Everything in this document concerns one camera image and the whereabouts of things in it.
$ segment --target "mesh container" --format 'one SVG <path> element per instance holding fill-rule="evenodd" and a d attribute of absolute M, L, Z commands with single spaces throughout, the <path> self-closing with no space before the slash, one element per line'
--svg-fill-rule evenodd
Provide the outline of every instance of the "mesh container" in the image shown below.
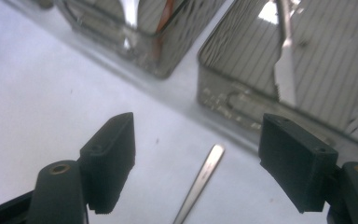
<path fill-rule="evenodd" d="M 302 0 L 292 13 L 296 106 L 278 100 L 281 29 L 267 0 L 234 2 L 209 36 L 199 102 L 257 132 L 264 113 L 285 116 L 350 160 L 358 156 L 358 0 Z"/>
<path fill-rule="evenodd" d="M 136 2 L 137 7 L 124 7 Z M 56 0 L 73 29 L 156 77 L 168 77 L 224 0 L 176 0 L 162 27 L 165 0 Z M 126 19 L 135 16 L 136 26 Z"/>

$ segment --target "utensil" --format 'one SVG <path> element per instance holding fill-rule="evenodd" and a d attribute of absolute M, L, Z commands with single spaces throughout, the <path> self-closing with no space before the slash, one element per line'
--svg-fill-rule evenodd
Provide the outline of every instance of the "utensil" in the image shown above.
<path fill-rule="evenodd" d="M 290 22 L 290 0 L 277 1 L 279 24 L 282 28 L 281 57 L 275 63 L 274 77 L 280 102 L 296 106 L 295 69 L 292 55 L 292 28 Z"/>
<path fill-rule="evenodd" d="M 222 146 L 214 145 L 209 153 L 205 163 L 202 165 L 196 180 L 193 183 L 190 191 L 188 192 L 185 201 L 179 210 L 173 224 L 183 223 L 190 212 L 193 205 L 196 203 L 209 179 L 211 178 L 213 171 L 223 156 L 225 149 Z"/>

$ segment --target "white table surface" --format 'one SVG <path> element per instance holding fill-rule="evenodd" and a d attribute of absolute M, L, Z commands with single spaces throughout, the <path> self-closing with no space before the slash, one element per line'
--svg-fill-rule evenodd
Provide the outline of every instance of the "white table surface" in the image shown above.
<path fill-rule="evenodd" d="M 72 32 L 57 8 L 0 1 L 0 203 L 78 150 L 111 117 L 135 117 L 136 165 L 114 212 L 89 223 L 172 223 L 213 144 L 227 151 L 186 223 L 326 223 L 300 215 L 259 165 L 254 136 L 196 102 L 197 52 L 232 1 L 167 80 Z"/>

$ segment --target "white countertop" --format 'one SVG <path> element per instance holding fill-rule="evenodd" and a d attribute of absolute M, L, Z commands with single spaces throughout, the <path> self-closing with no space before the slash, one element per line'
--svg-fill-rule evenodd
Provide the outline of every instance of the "white countertop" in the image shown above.
<path fill-rule="evenodd" d="M 157 80 L 88 50 L 57 8 L 0 1 L 0 203 L 32 190 L 46 165 L 76 160 L 109 118 L 131 111 L 136 165 L 114 212 L 89 212 L 89 223 L 172 223 L 216 143 L 226 154 L 186 223 L 325 223 L 328 206 L 297 212 L 259 165 L 251 133 L 196 102 L 197 52 L 231 2 Z"/>

